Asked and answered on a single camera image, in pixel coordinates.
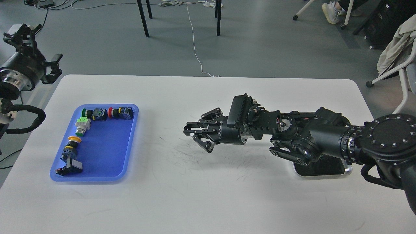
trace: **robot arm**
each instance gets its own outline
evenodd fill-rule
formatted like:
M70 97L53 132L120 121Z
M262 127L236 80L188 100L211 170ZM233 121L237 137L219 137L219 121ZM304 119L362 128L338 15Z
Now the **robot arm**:
M52 84L62 74L58 63L62 54L56 54L48 62L37 48L35 34L41 27L39 25L31 28L18 24L4 33L4 42L15 47L16 52L0 67L0 138L4 133L22 134L40 126L46 117L42 109L29 105L13 105L11 100L16 100L21 91L33 90L39 81ZM47 68L51 69L49 74L46 74ZM8 129L16 112L23 110L37 114L32 125L23 129Z
M360 127L351 125L341 113L323 107L314 113L269 112L244 94L234 97L229 116L223 116L221 109L215 108L203 114L198 122L188 122L183 132L192 135L208 153L216 144L243 145L248 137L260 140L269 134L273 145L269 151L273 155L303 166L317 162L324 155L343 159L349 165L364 165L361 174L367 181L405 190L416 214L414 116L387 115ZM368 175L374 166L380 178Z

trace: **table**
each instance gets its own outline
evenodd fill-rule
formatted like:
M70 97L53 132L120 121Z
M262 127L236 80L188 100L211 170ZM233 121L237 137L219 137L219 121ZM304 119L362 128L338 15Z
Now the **table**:
M337 179L297 177L269 137L207 154L187 121L248 93L267 110L324 106L352 124L373 118L351 80L68 75L0 189L1 233L414 233L403 191L370 184L361 166ZM111 183L54 182L49 169L75 108L139 109L126 175Z
M149 37L149 30L147 29L146 17L144 16L144 11L143 11L141 0L137 0L137 5L139 6L140 18L141 18L141 23L143 24L144 34L146 35L146 37ZM222 5L222 0L215 0L215 6L221 6L221 5ZM146 0L146 6L147 6L147 12L149 13L149 18L153 19L149 0ZM221 7L215 8L215 18L217 19L217 36L219 36L220 28L221 28Z

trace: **beige jacket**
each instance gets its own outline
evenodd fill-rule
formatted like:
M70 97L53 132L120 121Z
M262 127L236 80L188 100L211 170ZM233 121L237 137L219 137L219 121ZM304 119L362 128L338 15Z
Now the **beige jacket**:
M400 64L400 58L407 58L410 54L411 45L416 38L416 15L410 17L404 22L394 34L393 40L389 43L387 48L381 53L379 62L377 63L377 70L379 76L385 71L392 68L394 65Z

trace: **white sneaker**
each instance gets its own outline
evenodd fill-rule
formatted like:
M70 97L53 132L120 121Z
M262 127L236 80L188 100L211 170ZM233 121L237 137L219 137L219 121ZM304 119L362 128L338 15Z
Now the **white sneaker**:
M338 12L341 11L341 10L335 10L334 5L335 5L334 2L322 4L322 11L324 11L327 21L333 25L339 22Z
M344 10L344 9L342 9L340 12L338 12L338 15L340 15L340 16L346 16L347 15L347 11ZM351 16L352 17L360 17L362 15L363 15L363 12L360 11L360 10L358 10L358 9L355 9L355 10L353 10L351 12Z

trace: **black box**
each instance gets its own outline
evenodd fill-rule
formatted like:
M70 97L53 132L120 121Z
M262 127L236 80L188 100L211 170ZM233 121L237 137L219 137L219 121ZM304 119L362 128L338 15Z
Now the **black box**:
M384 49L399 26L414 14L414 0L382 0L365 22L364 34L374 49Z
M53 7L53 6L55 6L55 3L53 2L53 0L46 0L44 2L39 3L40 9L45 9L45 8Z

